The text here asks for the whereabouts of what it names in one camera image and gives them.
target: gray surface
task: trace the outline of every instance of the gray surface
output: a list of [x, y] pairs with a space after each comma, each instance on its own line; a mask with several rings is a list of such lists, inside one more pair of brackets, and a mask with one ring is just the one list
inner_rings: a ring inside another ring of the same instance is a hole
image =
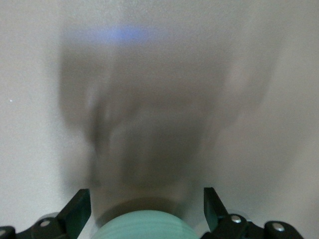
[[90, 187], [80, 238], [136, 209], [201, 233], [213, 186], [258, 225], [316, 238], [318, 15], [317, 1], [2, 1], [0, 224], [22, 231]]

